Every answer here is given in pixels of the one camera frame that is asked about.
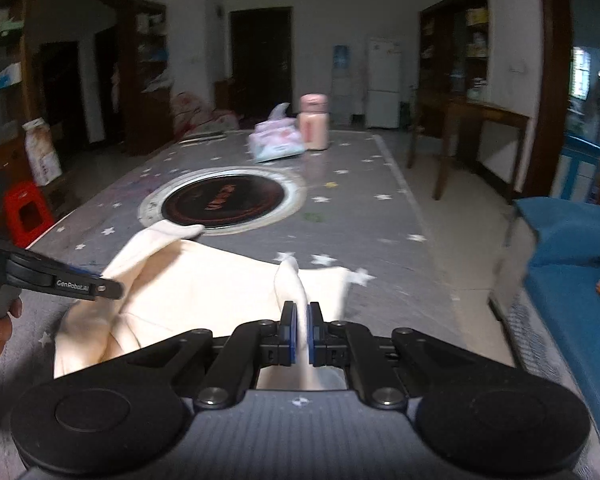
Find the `cream white shirt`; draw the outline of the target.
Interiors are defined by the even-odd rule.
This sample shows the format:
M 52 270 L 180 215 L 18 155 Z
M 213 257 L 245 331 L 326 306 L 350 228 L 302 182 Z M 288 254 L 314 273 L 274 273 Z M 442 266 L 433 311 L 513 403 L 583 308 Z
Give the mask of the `cream white shirt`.
M 54 375 L 61 377 L 206 328 L 228 336 L 251 321 L 277 321 L 285 302 L 297 307 L 297 361 L 269 367 L 261 389 L 340 390 L 342 370 L 309 362 L 309 305 L 325 321 L 343 317 L 350 271 L 342 266 L 302 270 L 295 258 L 267 263 L 196 242 L 202 226 L 163 220 L 135 234 L 102 275 L 120 283 L 118 300 L 80 300 L 64 315 L 55 338 Z

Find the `red plastic stool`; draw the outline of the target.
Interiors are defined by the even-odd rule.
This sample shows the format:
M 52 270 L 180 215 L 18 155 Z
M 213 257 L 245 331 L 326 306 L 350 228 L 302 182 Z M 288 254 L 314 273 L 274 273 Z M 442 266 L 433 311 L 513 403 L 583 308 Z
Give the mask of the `red plastic stool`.
M 27 248 L 55 224 L 46 198 L 33 181 L 10 186 L 3 197 L 6 226 L 12 242 Z

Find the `white paper bag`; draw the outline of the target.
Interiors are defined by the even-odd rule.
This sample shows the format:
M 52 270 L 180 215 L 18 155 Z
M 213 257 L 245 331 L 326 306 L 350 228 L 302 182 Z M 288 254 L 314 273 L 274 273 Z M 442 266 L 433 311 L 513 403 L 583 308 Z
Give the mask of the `white paper bag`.
M 36 118 L 23 124 L 22 128 L 26 134 L 24 146 L 35 183 L 38 186 L 49 185 L 62 175 L 50 127 L 43 118 Z

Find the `round induction cooker plate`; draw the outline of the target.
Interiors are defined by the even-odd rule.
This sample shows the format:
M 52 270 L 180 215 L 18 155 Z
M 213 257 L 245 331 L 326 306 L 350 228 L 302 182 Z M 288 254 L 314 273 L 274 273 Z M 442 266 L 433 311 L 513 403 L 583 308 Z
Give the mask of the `round induction cooker plate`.
M 211 236 L 261 229 L 298 212 L 306 181 L 289 169 L 227 166 L 187 171 L 147 195 L 137 209 L 146 228 L 166 220 L 200 224 Z

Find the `soft tissue pack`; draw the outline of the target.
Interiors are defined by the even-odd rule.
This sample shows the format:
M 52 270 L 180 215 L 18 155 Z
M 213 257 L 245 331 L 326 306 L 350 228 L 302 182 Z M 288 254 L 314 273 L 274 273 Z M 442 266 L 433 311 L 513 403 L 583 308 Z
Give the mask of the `soft tissue pack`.
M 248 136 L 248 148 L 255 162 L 298 156 L 306 151 L 297 122 L 287 115 L 288 103 L 272 109 L 268 119 L 259 122 Z

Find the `dark flat phone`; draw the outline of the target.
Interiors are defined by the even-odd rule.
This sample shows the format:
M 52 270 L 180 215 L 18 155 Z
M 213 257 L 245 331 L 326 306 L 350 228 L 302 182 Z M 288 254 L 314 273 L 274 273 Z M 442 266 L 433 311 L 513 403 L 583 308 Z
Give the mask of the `dark flat phone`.
M 211 132 L 194 132 L 186 134 L 181 140 L 178 141 L 180 145 L 199 144 L 204 142 L 211 142 L 216 140 L 223 140 L 225 138 L 224 131 L 211 131 Z

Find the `blue sofa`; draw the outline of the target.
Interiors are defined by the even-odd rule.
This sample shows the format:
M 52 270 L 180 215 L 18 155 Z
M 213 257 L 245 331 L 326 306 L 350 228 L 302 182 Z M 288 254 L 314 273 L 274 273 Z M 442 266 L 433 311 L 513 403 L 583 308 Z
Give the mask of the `blue sofa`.
M 576 471 L 600 479 L 600 206 L 517 200 L 489 304 L 520 366 L 588 406 L 592 430 Z

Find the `pink thermos bottle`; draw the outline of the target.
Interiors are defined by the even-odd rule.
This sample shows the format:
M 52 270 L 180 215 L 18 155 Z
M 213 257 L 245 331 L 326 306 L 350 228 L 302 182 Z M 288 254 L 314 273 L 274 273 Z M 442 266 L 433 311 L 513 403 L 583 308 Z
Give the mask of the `pink thermos bottle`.
M 305 94 L 300 98 L 299 131 L 309 151 L 323 151 L 328 145 L 328 99 L 324 94 Z

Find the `water dispenser with bottle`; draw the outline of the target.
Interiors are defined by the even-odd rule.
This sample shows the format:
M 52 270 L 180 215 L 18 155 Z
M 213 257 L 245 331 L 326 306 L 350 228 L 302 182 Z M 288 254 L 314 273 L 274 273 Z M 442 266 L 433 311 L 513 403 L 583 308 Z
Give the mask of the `water dispenser with bottle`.
M 332 123 L 347 126 L 352 115 L 352 77 L 350 49 L 345 44 L 332 48 L 332 83 L 329 95 Z

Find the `dark wooden side table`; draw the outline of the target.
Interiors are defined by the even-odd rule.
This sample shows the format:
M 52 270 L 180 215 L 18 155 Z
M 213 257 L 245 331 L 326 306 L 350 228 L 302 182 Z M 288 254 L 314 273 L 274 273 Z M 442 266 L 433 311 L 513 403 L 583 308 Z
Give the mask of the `dark wooden side table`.
M 470 100 L 454 94 L 419 89 L 415 94 L 413 130 L 406 162 L 408 169 L 415 165 L 418 139 L 426 132 L 422 128 L 424 110 L 432 110 L 443 119 L 439 166 L 432 198 L 442 199 L 452 163 L 457 155 L 460 155 L 460 163 L 470 170 L 475 170 L 480 165 L 479 148 L 483 126 L 493 124 L 513 129 L 516 133 L 515 156 L 509 180 L 496 188 L 511 203 L 516 195 L 515 188 L 529 117 L 494 104 Z

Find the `white refrigerator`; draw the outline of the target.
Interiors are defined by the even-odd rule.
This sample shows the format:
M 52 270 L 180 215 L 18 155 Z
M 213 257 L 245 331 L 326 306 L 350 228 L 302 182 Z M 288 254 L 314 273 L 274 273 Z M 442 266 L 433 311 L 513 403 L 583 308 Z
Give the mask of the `white refrigerator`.
M 366 127 L 397 129 L 401 102 L 400 44 L 389 39 L 370 38 L 366 53 Z

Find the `blue small cabinet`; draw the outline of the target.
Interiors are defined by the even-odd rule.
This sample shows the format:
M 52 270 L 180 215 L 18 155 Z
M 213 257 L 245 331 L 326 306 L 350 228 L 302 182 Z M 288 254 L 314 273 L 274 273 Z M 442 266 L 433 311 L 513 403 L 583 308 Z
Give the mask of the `blue small cabinet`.
M 595 203 L 600 192 L 600 146 L 566 134 L 550 196 L 578 203 Z

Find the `dark wooden display cabinet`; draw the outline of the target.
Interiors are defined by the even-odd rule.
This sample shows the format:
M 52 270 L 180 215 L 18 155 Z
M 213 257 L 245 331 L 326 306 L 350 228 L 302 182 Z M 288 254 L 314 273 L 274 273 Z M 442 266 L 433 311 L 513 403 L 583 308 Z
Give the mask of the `dark wooden display cabinet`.
M 418 88 L 466 96 L 488 76 L 489 0 L 441 0 L 419 12 Z

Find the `dark wooden wall shelf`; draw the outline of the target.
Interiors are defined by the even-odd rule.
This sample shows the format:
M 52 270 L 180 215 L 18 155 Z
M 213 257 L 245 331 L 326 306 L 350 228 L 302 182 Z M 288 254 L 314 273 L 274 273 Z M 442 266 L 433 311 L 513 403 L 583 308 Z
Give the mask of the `dark wooden wall shelf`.
M 147 155 L 173 138 L 166 6 L 151 0 L 0 0 L 0 168 L 29 170 L 41 119 L 63 170 L 96 148 Z

